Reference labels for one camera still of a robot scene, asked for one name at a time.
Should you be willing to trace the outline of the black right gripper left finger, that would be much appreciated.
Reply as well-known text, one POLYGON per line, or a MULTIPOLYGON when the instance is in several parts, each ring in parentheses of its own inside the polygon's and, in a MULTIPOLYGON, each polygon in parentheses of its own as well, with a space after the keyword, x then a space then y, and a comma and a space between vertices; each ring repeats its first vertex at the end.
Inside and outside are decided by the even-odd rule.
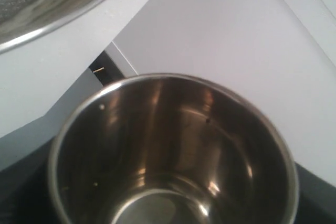
POLYGON ((47 185, 51 143, 1 171, 1 223, 59 223, 47 185))

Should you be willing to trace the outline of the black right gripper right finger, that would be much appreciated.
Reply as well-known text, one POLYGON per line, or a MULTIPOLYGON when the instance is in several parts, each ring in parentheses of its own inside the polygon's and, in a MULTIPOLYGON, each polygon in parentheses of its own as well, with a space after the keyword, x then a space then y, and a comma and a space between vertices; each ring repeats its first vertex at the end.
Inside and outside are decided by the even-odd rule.
POLYGON ((297 164, 300 199, 295 223, 335 223, 335 187, 297 164))

